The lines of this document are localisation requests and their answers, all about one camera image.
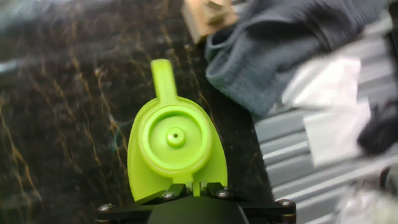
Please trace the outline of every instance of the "white cloth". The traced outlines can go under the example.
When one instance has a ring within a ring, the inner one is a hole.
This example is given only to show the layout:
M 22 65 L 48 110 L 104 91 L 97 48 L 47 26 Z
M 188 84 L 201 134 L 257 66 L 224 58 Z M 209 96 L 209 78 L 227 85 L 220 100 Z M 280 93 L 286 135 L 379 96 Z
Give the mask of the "white cloth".
M 325 108 L 356 105 L 361 60 L 332 55 L 304 63 L 282 95 L 284 105 Z
M 314 166 L 358 157 L 357 138 L 370 117 L 368 99 L 352 108 L 332 108 L 304 117 Z
M 376 190 L 348 192 L 338 204 L 336 224 L 397 224 L 398 201 Z

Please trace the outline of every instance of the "white paper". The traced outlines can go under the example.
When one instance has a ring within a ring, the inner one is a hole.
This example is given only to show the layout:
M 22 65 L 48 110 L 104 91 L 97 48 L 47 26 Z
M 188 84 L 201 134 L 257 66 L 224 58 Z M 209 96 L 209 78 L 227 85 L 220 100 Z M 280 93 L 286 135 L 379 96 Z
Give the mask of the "white paper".
M 357 139 L 371 117 L 368 99 L 352 108 L 332 108 L 304 117 L 315 166 L 358 157 Z
M 361 60 L 316 57 L 297 71 L 282 95 L 284 105 L 299 108 L 354 107 Z

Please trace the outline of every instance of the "black marble surface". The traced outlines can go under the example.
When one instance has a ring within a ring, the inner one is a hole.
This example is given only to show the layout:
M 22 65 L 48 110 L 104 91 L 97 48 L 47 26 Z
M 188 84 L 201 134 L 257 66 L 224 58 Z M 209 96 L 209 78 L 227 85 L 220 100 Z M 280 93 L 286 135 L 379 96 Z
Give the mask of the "black marble surface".
M 155 97 L 149 63 L 156 58 L 172 62 L 178 94 L 213 120 L 230 188 L 272 200 L 250 114 L 207 82 L 203 49 L 192 44 L 181 3 L 0 4 L 3 223 L 93 223 L 101 204 L 132 202 L 126 136 Z

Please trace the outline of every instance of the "black fabric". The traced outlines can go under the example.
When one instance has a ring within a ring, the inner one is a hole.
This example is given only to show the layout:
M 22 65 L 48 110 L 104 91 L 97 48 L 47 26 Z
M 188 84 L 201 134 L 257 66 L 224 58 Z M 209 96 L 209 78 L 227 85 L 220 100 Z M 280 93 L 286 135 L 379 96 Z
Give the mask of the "black fabric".
M 398 101 L 389 101 L 383 108 L 375 108 L 370 122 L 358 138 L 365 154 L 385 153 L 398 142 Z

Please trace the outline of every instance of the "corrugated metal sheet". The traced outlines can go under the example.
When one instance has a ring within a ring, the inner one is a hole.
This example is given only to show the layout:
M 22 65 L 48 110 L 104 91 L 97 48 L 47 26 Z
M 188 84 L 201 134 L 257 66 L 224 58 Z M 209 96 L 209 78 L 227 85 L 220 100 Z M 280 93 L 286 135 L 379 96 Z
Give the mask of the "corrugated metal sheet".
M 387 35 L 391 27 L 391 18 L 384 12 L 381 20 L 368 26 L 358 41 L 336 52 L 361 58 L 358 98 L 368 97 L 371 106 L 398 97 L 398 65 Z M 302 121 L 309 113 L 276 108 L 256 123 L 257 136 L 275 198 L 289 198 L 297 203 L 298 223 L 334 223 L 336 203 L 349 184 L 398 163 L 398 147 L 375 159 L 314 167 Z

